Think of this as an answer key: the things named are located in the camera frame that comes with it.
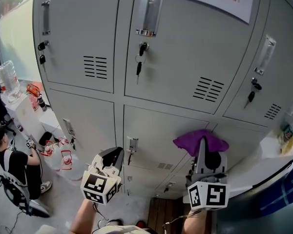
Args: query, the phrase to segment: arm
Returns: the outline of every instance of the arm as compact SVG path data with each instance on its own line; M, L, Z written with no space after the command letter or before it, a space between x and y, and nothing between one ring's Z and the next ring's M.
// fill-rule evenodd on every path
M93 202L84 199L77 215L70 227L70 234L91 234L95 210L92 207Z
M202 211L185 220L182 234L204 234L206 228L207 211Z
M40 165L40 159L38 157L38 154L37 154L35 148L36 148L35 144L33 144L32 147L30 148L32 157L28 156L27 165L30 165L30 166L39 166Z

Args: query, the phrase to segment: locker door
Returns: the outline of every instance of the locker door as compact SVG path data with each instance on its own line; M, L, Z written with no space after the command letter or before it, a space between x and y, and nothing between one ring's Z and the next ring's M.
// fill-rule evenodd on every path
M208 122L125 106L124 149L129 159L127 137L138 138L138 149L131 156L130 166L172 171L186 155L172 142L190 131L206 128Z
M219 138L229 144L227 155L227 170L236 165L251 152L255 151L265 133L218 124L213 130Z
M167 178L167 172L159 173L134 166L124 166L126 193L154 196L155 189Z
M51 90L48 98L67 138L63 119L70 120L76 139L76 154L91 164L100 150L116 146L112 102Z
M167 192L165 191L166 186L171 185ZM157 189L156 194L158 198L164 199L178 199L188 193L186 187L186 176L185 175L174 175L173 177L167 178L164 183Z
M187 175L189 173L189 170L192 169L192 163L194 163L195 157L191 157L190 154L187 154L185 156L185 159L188 159L188 161L184 164L184 166L178 171L179 175Z
M42 6L45 1L50 5ZM35 34L49 41L48 81L113 93L118 0L35 0L35 5L40 8ZM43 35L46 28L49 35Z
M215 113L246 51L259 0L249 24L198 1L163 0L156 37L136 34L139 6L135 0L126 95ZM135 57L144 41L149 49L137 84Z
M258 75L260 54L266 35L276 41L264 74ZM257 78L262 90L245 109L251 80ZM262 126L278 121L293 101L293 9L285 0L271 0L261 45L252 66L224 116Z

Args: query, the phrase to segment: chair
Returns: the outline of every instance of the chair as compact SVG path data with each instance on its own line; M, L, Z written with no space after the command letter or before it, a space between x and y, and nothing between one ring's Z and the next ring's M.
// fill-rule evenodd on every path
M4 153L4 167L7 170L9 169L10 156L15 149L14 139L11 143L13 143L12 146L9 146ZM50 217L47 208L39 200L30 199L26 173L25 184L23 184L15 176L6 172L0 164L0 183L3 185L4 192L9 200L19 207L22 212L29 216Z

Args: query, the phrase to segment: sneaker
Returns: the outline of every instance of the sneaker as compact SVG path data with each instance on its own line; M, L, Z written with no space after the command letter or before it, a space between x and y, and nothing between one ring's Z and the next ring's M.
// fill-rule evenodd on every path
M51 181L43 182L40 186L41 194L44 194L46 191L48 191L52 186Z

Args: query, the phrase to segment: plastic bottle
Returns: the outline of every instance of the plastic bottle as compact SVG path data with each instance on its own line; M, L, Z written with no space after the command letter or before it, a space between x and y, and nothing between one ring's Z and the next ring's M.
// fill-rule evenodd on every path
M64 156L62 159L60 175L70 180L79 180L84 175L84 169L76 154L68 152L69 155Z
M14 64L10 60L0 65L0 87L9 102L13 102L21 96L19 80L15 73Z
M289 123L286 128L283 130L283 139L284 141L289 140L293 136L293 120Z
M53 170L59 171L62 164L62 155L58 144L52 144L51 146L46 146L44 152L44 161Z

